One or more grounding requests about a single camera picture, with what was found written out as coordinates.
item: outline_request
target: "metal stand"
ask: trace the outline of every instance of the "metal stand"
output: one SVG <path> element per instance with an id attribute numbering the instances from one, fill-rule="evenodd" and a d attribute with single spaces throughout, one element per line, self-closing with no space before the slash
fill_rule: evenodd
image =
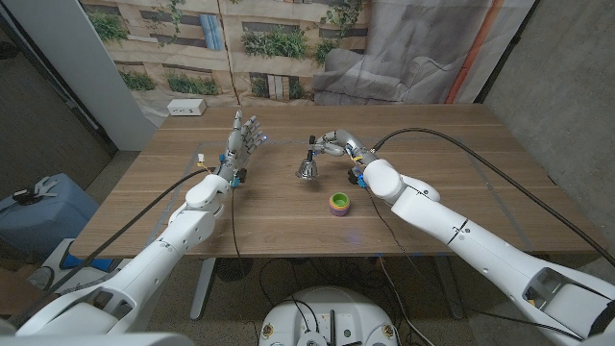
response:
<path id="1" fill-rule="evenodd" d="M 199 274 L 199 283 L 196 285 L 194 298 L 192 299 L 192 309 L 190 309 L 190 319 L 193 321 L 198 321 L 203 317 L 205 302 L 208 297 L 209 287 L 212 283 L 211 277 L 213 276 L 214 265 L 214 258 L 203 260 L 201 274 Z"/>
<path id="2" fill-rule="evenodd" d="M 465 316 L 463 307 L 451 302 L 461 302 L 461 298 L 459 297 L 459 292 L 457 291 L 457 283 L 455 282 L 455 277 L 453 276 L 453 271 L 451 270 L 449 257 L 435 256 L 433 257 L 433 260 L 435 261 L 435 267 L 438 271 L 438 278 L 440 278 L 444 295 L 450 299 L 447 301 L 449 303 L 449 313 L 454 319 L 462 319 Z"/>

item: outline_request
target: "white wall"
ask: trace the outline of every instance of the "white wall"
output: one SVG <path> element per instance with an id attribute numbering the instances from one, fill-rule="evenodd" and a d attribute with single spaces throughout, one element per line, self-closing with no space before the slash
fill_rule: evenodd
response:
<path id="1" fill-rule="evenodd" d="M 3 0 L 120 150 L 141 150 L 156 132 L 117 73 L 77 0 Z"/>

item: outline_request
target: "white power strip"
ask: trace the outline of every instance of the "white power strip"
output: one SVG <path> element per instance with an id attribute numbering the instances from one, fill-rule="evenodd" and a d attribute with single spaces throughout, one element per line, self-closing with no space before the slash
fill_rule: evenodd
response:
<path id="1" fill-rule="evenodd" d="M 166 107 L 171 115 L 201 115 L 208 106 L 203 99 L 175 99 Z"/>

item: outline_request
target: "printed backdrop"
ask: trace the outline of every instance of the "printed backdrop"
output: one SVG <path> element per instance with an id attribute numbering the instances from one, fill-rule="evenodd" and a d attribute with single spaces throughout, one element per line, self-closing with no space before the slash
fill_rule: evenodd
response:
<path id="1" fill-rule="evenodd" d="M 471 103 L 533 0 L 81 0 L 143 114 Z"/>

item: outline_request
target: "concrete wall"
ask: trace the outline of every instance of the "concrete wall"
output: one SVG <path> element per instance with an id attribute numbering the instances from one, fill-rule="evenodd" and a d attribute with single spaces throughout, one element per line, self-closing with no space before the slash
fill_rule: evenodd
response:
<path id="1" fill-rule="evenodd" d="M 484 102 L 603 231 L 611 252 L 614 39 L 613 1 L 542 0 Z"/>

